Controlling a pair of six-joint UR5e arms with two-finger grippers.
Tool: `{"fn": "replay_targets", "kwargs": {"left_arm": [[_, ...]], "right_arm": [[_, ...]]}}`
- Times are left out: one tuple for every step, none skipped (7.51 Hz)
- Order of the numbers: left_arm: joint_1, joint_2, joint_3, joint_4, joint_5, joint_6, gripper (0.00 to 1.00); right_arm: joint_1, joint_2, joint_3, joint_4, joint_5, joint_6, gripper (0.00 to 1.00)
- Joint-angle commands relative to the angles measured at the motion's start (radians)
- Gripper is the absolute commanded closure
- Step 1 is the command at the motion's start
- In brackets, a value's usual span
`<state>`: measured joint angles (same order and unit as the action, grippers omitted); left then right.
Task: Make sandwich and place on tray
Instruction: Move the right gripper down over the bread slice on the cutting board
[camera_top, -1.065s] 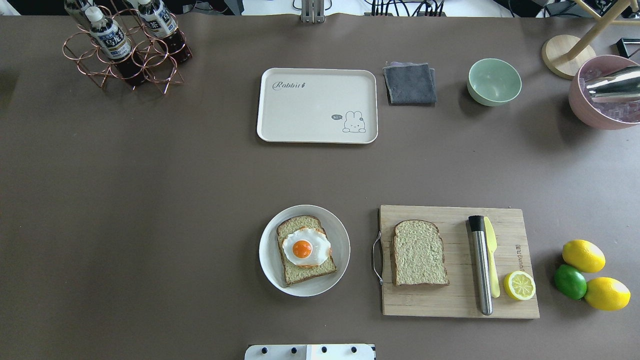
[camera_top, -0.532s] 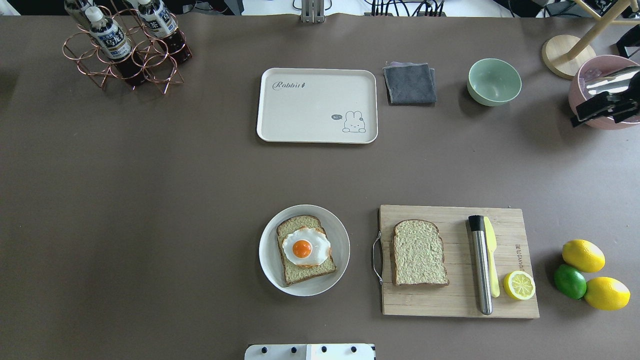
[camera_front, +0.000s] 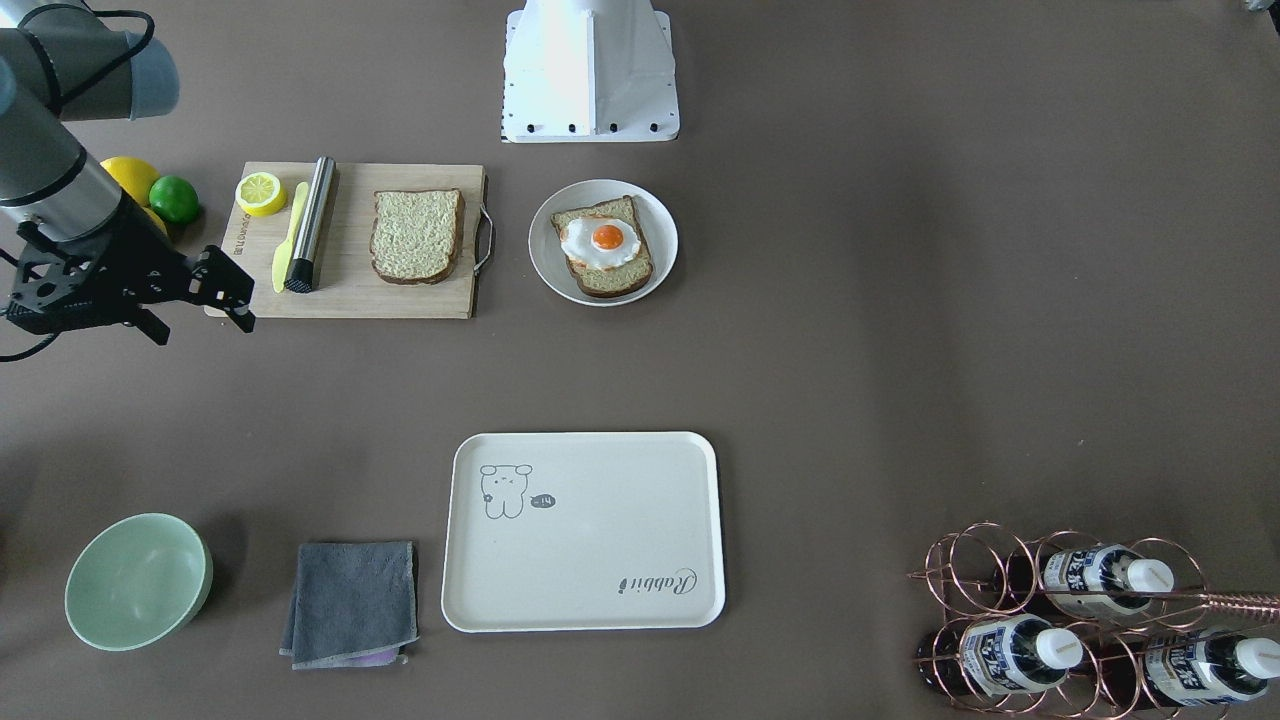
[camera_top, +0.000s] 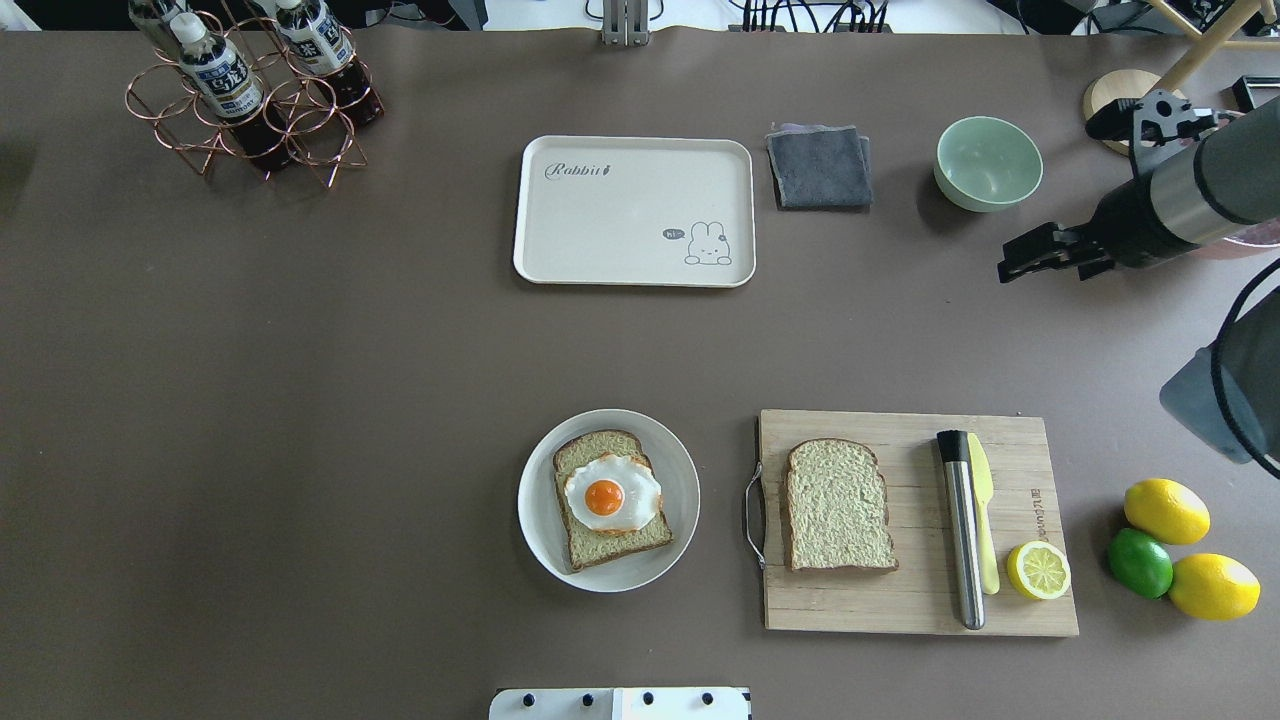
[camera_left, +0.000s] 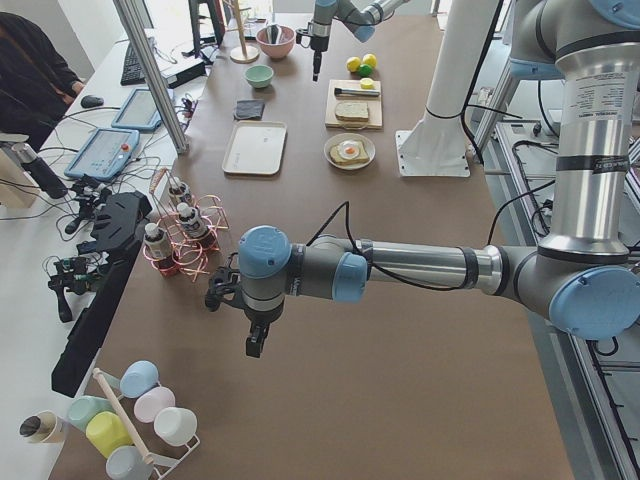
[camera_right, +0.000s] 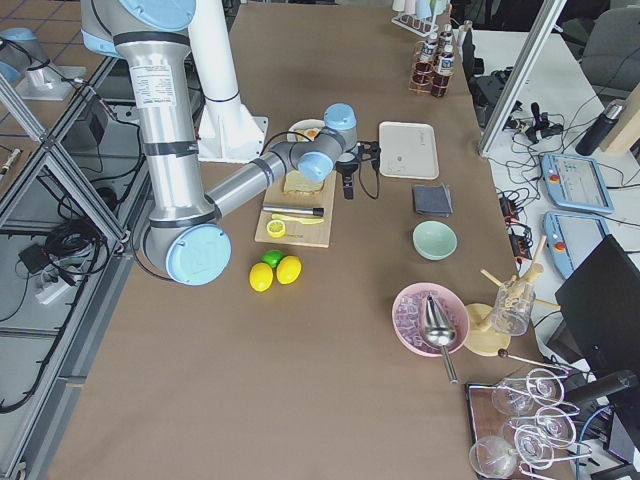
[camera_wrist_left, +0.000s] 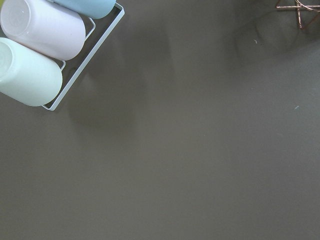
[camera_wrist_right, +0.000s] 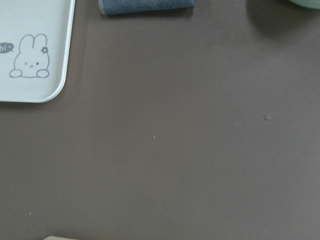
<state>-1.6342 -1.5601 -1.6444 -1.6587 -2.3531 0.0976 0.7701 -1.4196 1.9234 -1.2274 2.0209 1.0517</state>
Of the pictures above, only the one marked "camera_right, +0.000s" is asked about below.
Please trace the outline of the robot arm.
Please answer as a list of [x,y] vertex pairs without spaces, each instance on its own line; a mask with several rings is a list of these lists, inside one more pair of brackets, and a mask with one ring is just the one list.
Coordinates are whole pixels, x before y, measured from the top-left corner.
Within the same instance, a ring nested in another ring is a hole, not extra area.
[[292,170],[325,179],[356,146],[355,113],[337,103],[314,140],[262,149],[218,1],[85,1],[81,14],[86,47],[128,64],[155,198],[142,247],[176,282],[203,285],[226,268],[226,214]]
[[10,83],[20,80],[27,71],[36,71],[50,63],[34,32],[13,27],[1,32],[1,75]]

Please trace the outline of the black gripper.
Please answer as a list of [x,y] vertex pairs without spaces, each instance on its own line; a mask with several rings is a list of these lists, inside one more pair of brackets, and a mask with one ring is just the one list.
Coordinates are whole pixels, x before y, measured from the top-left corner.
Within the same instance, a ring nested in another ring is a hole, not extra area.
[[358,156],[353,153],[342,154],[336,164],[335,170],[340,174],[342,178],[343,196],[345,199],[353,199],[353,175],[359,169],[360,160]]

